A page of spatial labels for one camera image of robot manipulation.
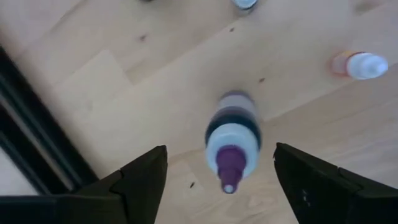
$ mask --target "bottle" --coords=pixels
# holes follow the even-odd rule
[[[365,80],[385,74],[388,62],[375,54],[345,51],[332,59],[331,70],[339,75]]]
[[[257,3],[257,0],[232,0],[242,15],[250,13]]]
[[[254,102],[241,91],[225,94],[206,130],[206,159],[220,178],[221,188],[232,194],[241,179],[256,168],[261,132]]]

